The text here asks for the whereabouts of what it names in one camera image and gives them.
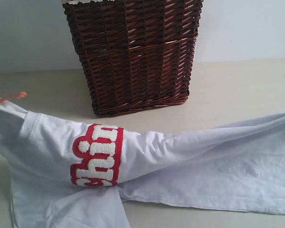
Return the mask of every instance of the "wall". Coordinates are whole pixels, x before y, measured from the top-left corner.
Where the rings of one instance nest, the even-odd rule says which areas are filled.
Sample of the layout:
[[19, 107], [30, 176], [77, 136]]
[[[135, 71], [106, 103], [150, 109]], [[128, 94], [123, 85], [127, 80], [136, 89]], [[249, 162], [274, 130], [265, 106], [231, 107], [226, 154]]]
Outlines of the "wall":
[[[285, 57], [285, 0], [205, 0], [195, 62]], [[59, 0], [0, 0], [0, 72], [80, 68]]]

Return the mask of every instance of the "white cloth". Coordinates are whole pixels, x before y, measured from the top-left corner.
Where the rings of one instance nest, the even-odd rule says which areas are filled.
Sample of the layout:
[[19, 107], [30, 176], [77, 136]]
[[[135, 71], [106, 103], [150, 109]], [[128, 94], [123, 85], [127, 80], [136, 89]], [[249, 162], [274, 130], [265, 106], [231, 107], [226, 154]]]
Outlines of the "white cloth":
[[121, 198], [285, 214], [285, 114], [140, 134], [4, 102], [0, 153], [16, 228], [128, 228]]
[[78, 3], [90, 3], [90, 2], [99, 2], [103, 0], [61, 0], [62, 4], [71, 4], [71, 5], [77, 5]]

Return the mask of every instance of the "white table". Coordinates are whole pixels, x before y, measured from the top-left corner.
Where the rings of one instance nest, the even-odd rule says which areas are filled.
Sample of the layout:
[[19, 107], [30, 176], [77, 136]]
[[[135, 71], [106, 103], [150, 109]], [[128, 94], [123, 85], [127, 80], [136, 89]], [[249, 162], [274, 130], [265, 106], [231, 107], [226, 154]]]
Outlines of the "white table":
[[[82, 70], [0, 74], [0, 97], [27, 91], [17, 102], [35, 112], [129, 130], [179, 132], [285, 112], [285, 59], [195, 64], [184, 105], [98, 119]], [[10, 228], [10, 176], [0, 156], [0, 228]], [[127, 202], [132, 228], [285, 228], [285, 216], [207, 211]]]

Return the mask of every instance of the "brown wicker basket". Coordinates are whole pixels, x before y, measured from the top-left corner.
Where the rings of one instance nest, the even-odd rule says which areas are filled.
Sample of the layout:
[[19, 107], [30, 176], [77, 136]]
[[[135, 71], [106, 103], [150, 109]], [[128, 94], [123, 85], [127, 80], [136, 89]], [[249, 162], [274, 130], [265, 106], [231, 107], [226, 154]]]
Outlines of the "brown wicker basket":
[[98, 116], [183, 104], [203, 0], [63, 4]]

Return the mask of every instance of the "orange object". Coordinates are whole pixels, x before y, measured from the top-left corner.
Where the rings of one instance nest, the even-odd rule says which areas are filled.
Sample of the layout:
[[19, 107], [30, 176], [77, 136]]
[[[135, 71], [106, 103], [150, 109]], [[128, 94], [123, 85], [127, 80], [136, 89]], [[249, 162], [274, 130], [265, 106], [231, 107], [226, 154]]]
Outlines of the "orange object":
[[20, 100], [22, 98], [24, 98], [25, 96], [27, 95], [26, 92], [19, 92], [19, 93], [15, 93], [13, 94], [12, 96], [8, 96], [8, 97], [5, 97], [5, 98], [1, 98], [0, 99], [0, 104], [4, 101], [11, 101], [11, 100]]

